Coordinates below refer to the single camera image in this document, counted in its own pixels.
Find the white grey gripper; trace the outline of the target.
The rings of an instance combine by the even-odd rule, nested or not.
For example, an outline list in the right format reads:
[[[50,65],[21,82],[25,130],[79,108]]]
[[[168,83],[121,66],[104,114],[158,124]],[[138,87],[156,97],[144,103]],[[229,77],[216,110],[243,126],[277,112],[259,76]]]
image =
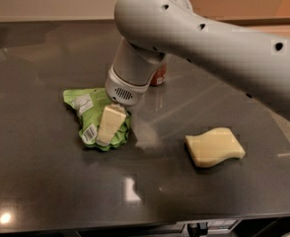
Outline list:
[[[105,85],[108,96],[118,104],[105,106],[98,129],[98,144],[110,144],[126,119],[124,106],[138,104],[148,90],[154,74],[169,58],[169,54],[144,49],[125,38],[121,39]]]

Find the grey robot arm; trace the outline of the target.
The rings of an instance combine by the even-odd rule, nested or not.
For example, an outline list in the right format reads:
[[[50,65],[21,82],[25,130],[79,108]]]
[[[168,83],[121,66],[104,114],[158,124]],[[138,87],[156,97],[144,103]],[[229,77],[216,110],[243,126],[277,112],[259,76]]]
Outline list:
[[[135,106],[170,55],[251,95],[290,121],[290,39],[203,18],[188,0],[116,0],[121,41],[109,98]]]

